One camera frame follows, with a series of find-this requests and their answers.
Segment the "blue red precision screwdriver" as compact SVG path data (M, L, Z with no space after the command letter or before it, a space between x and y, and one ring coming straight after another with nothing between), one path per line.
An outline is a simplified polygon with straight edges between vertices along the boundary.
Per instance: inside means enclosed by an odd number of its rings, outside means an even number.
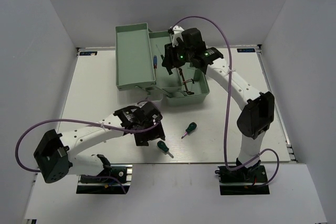
M157 66L158 66L158 61L157 61L157 56L154 55L153 56L153 71L154 71L154 77L156 78L156 70L157 70Z

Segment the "green stubby screwdriver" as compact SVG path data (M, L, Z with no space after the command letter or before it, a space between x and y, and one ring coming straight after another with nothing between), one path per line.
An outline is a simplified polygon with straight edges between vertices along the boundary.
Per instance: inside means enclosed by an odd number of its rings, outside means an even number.
M181 139L183 139L187 135L190 135L196 128L197 128L197 124L195 122L190 123L188 127L186 128L185 133L182 135Z
M164 141L160 140L157 142L157 147L164 153L170 156L171 158L174 158L174 156L170 153L170 149L167 147Z

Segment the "angled hex key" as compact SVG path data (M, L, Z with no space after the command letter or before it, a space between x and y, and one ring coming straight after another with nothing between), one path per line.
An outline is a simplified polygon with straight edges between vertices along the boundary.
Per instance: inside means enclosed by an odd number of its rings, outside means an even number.
M187 79L187 80L183 80L182 84L184 87L184 93L186 93L187 95L194 95L194 92L192 91L192 86L195 83L194 79Z

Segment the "green plastic toolbox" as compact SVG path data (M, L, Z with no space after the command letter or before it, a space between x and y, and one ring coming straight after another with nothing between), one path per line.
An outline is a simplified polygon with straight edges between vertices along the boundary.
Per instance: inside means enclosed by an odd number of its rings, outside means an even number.
M152 31L147 23L122 25L115 28L116 43L116 87L119 91L134 90L146 94L151 100L167 98L170 106L191 105L204 102L209 94L209 85L205 75L187 63L181 68L195 70L192 86L194 95L184 93L178 69L169 75L162 67L161 53L164 46L171 43L167 31ZM157 56L156 78L153 71L153 56Z

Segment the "long hex key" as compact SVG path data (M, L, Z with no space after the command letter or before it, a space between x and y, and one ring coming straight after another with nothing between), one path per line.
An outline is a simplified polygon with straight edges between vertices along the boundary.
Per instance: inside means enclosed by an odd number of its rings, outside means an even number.
M180 77L182 79L182 82L183 82L183 80L186 80L185 77L184 77L184 74L183 74L183 70L181 68L178 68L178 72L179 72L179 75L180 75Z

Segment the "large hex key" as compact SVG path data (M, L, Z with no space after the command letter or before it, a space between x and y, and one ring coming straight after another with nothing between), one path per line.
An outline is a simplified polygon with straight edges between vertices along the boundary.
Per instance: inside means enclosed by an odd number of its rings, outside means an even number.
M181 77L181 83L184 87L184 92L187 95L193 95L194 92L192 91L192 86L195 83L194 75L195 70L193 68L179 68L178 69L180 77Z

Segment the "dark green slim screwdriver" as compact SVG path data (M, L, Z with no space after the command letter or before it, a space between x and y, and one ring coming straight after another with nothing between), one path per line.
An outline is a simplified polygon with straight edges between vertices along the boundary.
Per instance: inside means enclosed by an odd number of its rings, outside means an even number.
M157 48L157 50L158 50L158 52L159 52L159 54L160 54L160 57L161 57L161 63L163 63L163 61L164 61L164 59L165 59L165 58L164 58L164 55L161 53L161 51L160 51L158 45L156 44L155 46L156 46L156 48ZM168 72L169 75L172 75L172 74L173 74L173 72L172 72L171 70L167 70L167 69L166 69L166 71Z

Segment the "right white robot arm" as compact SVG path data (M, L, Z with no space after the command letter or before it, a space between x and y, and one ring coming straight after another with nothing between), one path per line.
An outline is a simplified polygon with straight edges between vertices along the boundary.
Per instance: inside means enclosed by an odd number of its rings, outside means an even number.
M274 121L274 95L252 87L229 66L218 49L205 45L197 28L185 30L174 26L168 33L172 41L164 46L162 62L167 72L171 74L172 69L190 63L227 91L228 100L238 104L241 114L237 119L237 127L242 133L242 143L235 169L241 180L250 181L255 177L255 167L260 163L264 135Z

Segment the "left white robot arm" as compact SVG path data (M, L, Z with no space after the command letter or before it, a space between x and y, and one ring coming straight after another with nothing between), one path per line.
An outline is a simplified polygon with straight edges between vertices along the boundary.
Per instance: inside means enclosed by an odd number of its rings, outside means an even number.
M151 102L116 110L98 123L85 122L84 127L58 133L47 131L34 152L34 158L45 183L51 184L66 175L89 175L104 182L110 178L111 166L102 154L82 152L113 138L133 134L137 146L148 146L158 138L165 140L160 110Z

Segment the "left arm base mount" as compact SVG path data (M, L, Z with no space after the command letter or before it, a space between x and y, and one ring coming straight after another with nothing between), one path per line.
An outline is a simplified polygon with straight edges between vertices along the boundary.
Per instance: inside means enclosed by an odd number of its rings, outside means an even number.
M112 165L97 176L80 176L76 194L124 195L132 179L132 165Z

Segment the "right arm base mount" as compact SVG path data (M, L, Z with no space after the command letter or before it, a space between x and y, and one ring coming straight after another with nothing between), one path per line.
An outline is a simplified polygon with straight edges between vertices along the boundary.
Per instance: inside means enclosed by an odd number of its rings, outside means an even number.
M259 165L254 169L243 168L229 171L225 166L219 166L215 171L219 179L219 189L222 196L269 195L265 167Z

